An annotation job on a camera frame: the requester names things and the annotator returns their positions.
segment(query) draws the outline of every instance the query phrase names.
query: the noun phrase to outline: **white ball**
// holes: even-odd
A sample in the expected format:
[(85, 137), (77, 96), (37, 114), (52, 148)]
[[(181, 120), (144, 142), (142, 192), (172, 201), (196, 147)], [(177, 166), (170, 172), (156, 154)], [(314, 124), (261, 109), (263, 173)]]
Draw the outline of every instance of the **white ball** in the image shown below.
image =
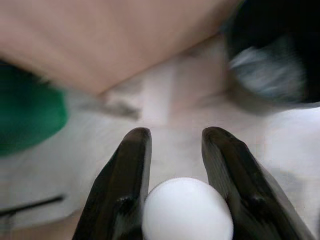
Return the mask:
[(232, 240), (233, 230), (224, 199), (194, 178), (165, 181), (145, 201), (142, 232), (146, 240)]

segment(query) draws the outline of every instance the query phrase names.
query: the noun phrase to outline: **ping pong ball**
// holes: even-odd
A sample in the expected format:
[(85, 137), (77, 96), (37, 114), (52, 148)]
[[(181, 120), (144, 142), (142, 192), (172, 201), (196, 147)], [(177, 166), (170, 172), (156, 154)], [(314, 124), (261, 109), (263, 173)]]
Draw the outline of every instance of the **ping pong ball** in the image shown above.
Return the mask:
[(145, 240), (232, 240), (233, 231), (225, 200), (200, 180), (181, 177), (165, 181), (145, 201)]

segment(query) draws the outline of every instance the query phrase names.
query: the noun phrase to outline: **green object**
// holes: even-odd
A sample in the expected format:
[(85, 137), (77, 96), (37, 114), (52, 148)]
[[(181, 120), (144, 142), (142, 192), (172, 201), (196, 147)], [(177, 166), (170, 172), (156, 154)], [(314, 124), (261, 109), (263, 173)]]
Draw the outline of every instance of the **green object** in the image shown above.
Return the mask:
[(0, 62), (0, 156), (36, 145), (67, 122), (62, 92)]

